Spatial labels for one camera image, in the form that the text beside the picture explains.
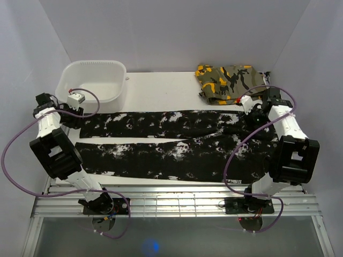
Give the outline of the black white tie-dye trousers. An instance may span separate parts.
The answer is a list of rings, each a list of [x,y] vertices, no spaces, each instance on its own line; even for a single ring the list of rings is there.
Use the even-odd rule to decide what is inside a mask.
[[[224,110],[120,112],[86,120],[75,147],[90,174],[250,184],[262,178],[278,136]]]

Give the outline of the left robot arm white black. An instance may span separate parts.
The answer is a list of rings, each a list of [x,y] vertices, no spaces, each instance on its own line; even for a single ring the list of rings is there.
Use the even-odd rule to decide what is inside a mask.
[[[112,198],[104,192],[100,183],[82,169],[83,161],[79,152],[61,128],[62,125],[72,129],[80,128],[81,119],[66,113],[82,116],[84,110],[81,104],[84,100],[84,94],[74,91],[69,92],[66,103],[61,105],[50,94],[36,96],[38,106],[33,111],[33,117],[38,120],[39,131],[29,146],[49,177],[66,181],[76,189],[83,190],[84,198],[78,201],[79,204],[96,214],[110,214],[114,208]]]

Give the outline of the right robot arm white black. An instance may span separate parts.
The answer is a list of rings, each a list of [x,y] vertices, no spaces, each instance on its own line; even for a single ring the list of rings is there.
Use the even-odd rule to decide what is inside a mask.
[[[272,122],[278,136],[275,149],[265,161],[265,175],[245,189],[243,209],[254,213],[269,206],[271,197],[284,188],[311,180],[320,145],[301,130],[291,112],[295,105],[283,100],[277,88],[268,88],[261,103],[243,96],[241,104],[248,125],[256,129]]]

